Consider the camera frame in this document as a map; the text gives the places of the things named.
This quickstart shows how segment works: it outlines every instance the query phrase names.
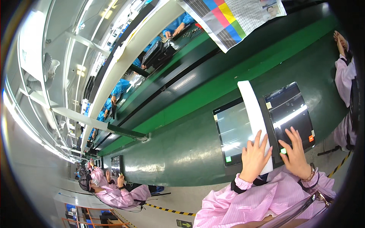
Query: lcd panel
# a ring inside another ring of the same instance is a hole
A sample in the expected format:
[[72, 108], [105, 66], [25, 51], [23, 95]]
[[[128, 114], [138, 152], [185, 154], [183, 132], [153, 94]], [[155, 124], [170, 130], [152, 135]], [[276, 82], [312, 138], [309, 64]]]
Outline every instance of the lcd panel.
[[213, 111], [225, 166], [242, 163], [242, 148], [254, 141], [245, 103], [236, 99]]

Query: elastic cuff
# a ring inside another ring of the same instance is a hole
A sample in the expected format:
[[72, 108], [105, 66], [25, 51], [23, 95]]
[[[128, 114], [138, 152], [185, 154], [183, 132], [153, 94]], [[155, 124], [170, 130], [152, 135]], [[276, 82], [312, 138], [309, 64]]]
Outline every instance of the elastic cuff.
[[240, 179], [239, 175], [240, 175], [240, 173], [237, 173], [236, 178], [234, 179], [236, 186], [239, 187], [239, 189], [241, 189], [241, 190], [250, 189], [252, 186], [252, 183]]
[[346, 57], [345, 56], [343, 56], [342, 54], [340, 54], [340, 57], [339, 57], [340, 59], [345, 59], [345, 61], [347, 61], [347, 59], [346, 59]]
[[301, 181], [301, 183], [305, 188], [311, 188], [317, 184], [318, 179], [319, 179], [319, 172], [318, 168], [316, 168], [316, 171], [314, 172], [312, 179], [310, 181]]

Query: finger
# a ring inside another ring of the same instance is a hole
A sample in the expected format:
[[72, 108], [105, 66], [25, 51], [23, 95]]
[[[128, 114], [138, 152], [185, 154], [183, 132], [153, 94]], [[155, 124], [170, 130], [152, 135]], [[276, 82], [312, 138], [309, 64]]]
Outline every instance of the finger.
[[284, 162], [284, 164], [285, 164], [286, 166], [290, 164], [290, 163], [289, 163], [288, 156], [286, 156], [285, 154], [280, 153], [280, 157], [282, 158], [282, 160], [283, 160], [283, 162]]
[[296, 147], [298, 143], [297, 143], [295, 136], [288, 129], [285, 129], [285, 133], [290, 138], [290, 141], [292, 141], [293, 148]]
[[258, 145], [260, 143], [260, 136], [261, 136], [262, 130], [259, 130], [255, 137], [255, 143], [253, 144], [254, 147], [258, 148]]
[[297, 133], [297, 131], [291, 126], [290, 130], [292, 132], [292, 134], [295, 136], [295, 138], [297, 139], [297, 141], [300, 140], [299, 134]]
[[267, 142], [268, 142], [268, 135], [265, 134], [264, 139], [262, 140], [262, 143], [261, 143], [261, 146], [260, 146], [260, 149], [263, 149], [262, 151], [265, 151], [265, 147], [266, 147]]
[[252, 148], [253, 147], [253, 143], [251, 142], [251, 140], [247, 141], [247, 149]]
[[288, 154], [291, 154], [291, 152], [292, 152], [292, 148], [290, 147], [290, 145], [289, 145], [289, 144], [287, 144], [287, 143], [286, 143], [286, 142], [284, 142], [283, 140], [279, 140], [278, 142], [279, 142], [279, 144], [280, 144], [282, 147], [284, 147], [284, 148], [287, 150], [287, 153], [288, 153]]
[[265, 164], [269, 161], [269, 159], [270, 159], [270, 157], [272, 155], [272, 152], [273, 152], [273, 146], [270, 146], [270, 148], [268, 150], [268, 153], [266, 154], [265, 159], [264, 159]]

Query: ceiling light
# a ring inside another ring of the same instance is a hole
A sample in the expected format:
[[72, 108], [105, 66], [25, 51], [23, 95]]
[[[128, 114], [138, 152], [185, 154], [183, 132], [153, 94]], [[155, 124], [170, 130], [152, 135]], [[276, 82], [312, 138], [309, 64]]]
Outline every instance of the ceiling light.
[[81, 68], [82, 68], [82, 71], [86, 70], [85, 66], [81, 66], [80, 64], [77, 64], [77, 69], [81, 71]]

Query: white wall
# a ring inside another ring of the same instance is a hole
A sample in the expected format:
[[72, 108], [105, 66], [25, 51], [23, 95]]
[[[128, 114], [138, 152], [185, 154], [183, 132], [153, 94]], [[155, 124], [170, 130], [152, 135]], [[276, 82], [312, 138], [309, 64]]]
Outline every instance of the white wall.
[[7, 110], [2, 115], [5, 150], [16, 182], [40, 217], [50, 226], [60, 227], [53, 197], [60, 180], [69, 177], [70, 163], [31, 139]]

